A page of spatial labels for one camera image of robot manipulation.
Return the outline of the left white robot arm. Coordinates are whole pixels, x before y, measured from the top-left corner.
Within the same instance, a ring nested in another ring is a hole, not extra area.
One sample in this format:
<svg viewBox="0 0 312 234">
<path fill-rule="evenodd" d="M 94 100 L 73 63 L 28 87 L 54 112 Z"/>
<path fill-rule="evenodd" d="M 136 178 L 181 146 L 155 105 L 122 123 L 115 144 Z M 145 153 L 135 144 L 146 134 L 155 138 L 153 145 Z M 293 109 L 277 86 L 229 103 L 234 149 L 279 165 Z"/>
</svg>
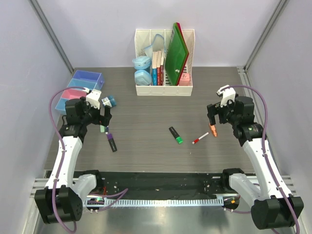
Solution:
<svg viewBox="0 0 312 234">
<path fill-rule="evenodd" d="M 79 221 L 88 194 L 97 195 L 103 191 L 104 183 L 98 170 L 86 171 L 73 181 L 88 125 L 107 127 L 112 117 L 110 107 L 105 107 L 101 115 L 99 98 L 90 93 L 65 103 L 66 123 L 57 130 L 58 154 L 52 173 L 44 188 L 35 193 L 35 202 L 45 224 Z"/>
</svg>

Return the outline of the light green mini highlighter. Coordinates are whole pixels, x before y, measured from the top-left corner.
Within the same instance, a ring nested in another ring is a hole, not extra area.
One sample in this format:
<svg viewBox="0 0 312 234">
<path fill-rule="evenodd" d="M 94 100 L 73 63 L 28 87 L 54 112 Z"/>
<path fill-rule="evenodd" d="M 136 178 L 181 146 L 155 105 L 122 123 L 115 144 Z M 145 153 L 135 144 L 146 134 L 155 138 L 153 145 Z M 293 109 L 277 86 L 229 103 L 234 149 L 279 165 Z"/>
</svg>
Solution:
<svg viewBox="0 0 312 234">
<path fill-rule="evenodd" d="M 105 132 L 105 127 L 102 126 L 102 125 L 100 125 L 100 132 L 101 132 L 101 133 L 104 133 L 104 132 Z"/>
</svg>

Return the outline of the purple drawer bin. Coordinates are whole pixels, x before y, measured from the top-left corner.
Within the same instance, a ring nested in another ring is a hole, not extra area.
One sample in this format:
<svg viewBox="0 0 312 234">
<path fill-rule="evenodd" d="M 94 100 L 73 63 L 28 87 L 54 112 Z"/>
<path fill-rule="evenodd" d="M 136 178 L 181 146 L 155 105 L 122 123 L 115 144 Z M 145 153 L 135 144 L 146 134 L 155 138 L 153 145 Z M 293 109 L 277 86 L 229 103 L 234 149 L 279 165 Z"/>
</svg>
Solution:
<svg viewBox="0 0 312 234">
<path fill-rule="evenodd" d="M 72 78 L 77 80 L 94 82 L 97 84 L 97 90 L 101 90 L 105 83 L 103 74 L 98 72 L 76 70 Z"/>
</svg>

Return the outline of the orange mini highlighter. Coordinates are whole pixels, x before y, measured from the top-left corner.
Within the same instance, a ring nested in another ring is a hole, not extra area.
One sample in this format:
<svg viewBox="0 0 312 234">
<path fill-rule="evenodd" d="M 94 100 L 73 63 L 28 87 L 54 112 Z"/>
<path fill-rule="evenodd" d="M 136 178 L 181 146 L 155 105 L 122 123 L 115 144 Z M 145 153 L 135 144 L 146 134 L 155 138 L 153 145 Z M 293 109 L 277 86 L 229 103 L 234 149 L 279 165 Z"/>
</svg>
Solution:
<svg viewBox="0 0 312 234">
<path fill-rule="evenodd" d="M 214 136 L 214 137 L 217 137 L 218 134 L 217 134 L 217 130 L 216 130 L 215 125 L 209 124 L 209 127 L 210 127 L 210 130 L 211 130 L 213 136 Z"/>
</svg>

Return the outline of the blue washi tape roll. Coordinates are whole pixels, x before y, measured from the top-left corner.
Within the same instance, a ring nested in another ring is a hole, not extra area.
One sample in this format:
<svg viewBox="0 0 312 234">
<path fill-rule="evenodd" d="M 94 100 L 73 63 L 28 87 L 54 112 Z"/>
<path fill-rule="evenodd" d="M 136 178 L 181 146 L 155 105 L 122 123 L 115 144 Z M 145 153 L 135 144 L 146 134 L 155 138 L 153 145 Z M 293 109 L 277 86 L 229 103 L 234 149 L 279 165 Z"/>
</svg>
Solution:
<svg viewBox="0 0 312 234">
<path fill-rule="evenodd" d="M 103 98 L 101 102 L 103 106 L 110 106 L 111 108 L 117 105 L 113 96 L 107 96 Z"/>
</svg>

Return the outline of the purple black highlighter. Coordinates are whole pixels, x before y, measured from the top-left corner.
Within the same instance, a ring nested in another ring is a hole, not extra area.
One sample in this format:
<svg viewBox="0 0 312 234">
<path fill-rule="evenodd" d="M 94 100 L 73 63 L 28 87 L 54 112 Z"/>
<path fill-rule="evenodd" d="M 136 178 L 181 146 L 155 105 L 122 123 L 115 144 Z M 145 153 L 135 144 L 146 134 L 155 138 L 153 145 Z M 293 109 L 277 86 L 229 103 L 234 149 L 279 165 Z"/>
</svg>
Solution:
<svg viewBox="0 0 312 234">
<path fill-rule="evenodd" d="M 107 139 L 108 139 L 108 142 L 109 142 L 109 145 L 111 147 L 112 152 L 116 152 L 117 151 L 117 146 L 115 144 L 113 135 L 111 133 L 108 133 L 106 136 L 107 136 Z"/>
</svg>

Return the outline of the pink drawer bin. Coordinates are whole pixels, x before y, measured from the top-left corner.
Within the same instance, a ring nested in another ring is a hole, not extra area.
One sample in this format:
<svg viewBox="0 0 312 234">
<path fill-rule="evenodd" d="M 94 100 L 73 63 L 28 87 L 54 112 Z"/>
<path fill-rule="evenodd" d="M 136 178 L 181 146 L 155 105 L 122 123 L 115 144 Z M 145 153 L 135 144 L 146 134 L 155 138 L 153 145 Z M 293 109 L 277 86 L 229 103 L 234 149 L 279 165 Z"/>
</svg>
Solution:
<svg viewBox="0 0 312 234">
<path fill-rule="evenodd" d="M 80 97 L 86 97 L 87 93 L 83 90 L 68 89 L 63 91 L 61 98 L 63 99 L 79 99 Z"/>
</svg>

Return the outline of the green black highlighter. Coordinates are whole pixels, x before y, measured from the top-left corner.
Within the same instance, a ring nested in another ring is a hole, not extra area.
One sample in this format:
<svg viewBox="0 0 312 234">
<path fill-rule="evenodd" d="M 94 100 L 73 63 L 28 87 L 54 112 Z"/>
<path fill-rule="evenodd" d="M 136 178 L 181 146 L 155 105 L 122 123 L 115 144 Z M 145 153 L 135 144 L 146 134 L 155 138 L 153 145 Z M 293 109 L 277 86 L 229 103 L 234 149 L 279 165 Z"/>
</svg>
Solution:
<svg viewBox="0 0 312 234">
<path fill-rule="evenodd" d="M 174 127 L 170 127 L 169 131 L 171 132 L 171 134 L 173 135 L 178 144 L 183 143 L 183 139 L 180 137 L 180 135 L 177 133 Z"/>
</svg>

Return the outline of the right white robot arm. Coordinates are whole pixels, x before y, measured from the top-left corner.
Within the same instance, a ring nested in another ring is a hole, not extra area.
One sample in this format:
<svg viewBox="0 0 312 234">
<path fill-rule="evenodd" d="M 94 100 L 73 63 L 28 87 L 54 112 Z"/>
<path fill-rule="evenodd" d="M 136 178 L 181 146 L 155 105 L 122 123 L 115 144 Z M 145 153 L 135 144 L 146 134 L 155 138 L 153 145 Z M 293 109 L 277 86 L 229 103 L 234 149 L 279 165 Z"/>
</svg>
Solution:
<svg viewBox="0 0 312 234">
<path fill-rule="evenodd" d="M 223 191 L 238 192 L 250 206 L 255 226 L 260 229 L 293 227 L 304 208 L 299 196 L 293 196 L 284 183 L 272 158 L 269 143 L 261 124 L 254 120 L 254 102 L 250 97 L 235 95 L 222 105 L 207 106 L 210 125 L 215 116 L 221 124 L 229 123 L 233 134 L 248 155 L 258 185 L 255 186 L 239 168 L 225 169 L 220 180 Z"/>
</svg>

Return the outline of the blue drawer bin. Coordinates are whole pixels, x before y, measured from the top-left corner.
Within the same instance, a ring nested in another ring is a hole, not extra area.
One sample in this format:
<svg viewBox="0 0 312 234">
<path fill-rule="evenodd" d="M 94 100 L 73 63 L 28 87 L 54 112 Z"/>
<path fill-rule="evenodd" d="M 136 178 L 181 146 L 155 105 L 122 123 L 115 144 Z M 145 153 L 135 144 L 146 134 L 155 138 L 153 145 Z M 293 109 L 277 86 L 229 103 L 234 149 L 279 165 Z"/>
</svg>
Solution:
<svg viewBox="0 0 312 234">
<path fill-rule="evenodd" d="M 84 87 L 84 88 L 88 88 L 89 90 L 93 90 L 93 89 L 96 89 L 97 84 L 94 82 L 71 79 L 67 87 Z"/>
<path fill-rule="evenodd" d="M 61 114 L 61 115 L 66 115 L 66 110 L 65 110 L 65 103 L 68 101 L 68 99 L 65 98 L 60 98 L 55 109 Z"/>
</svg>

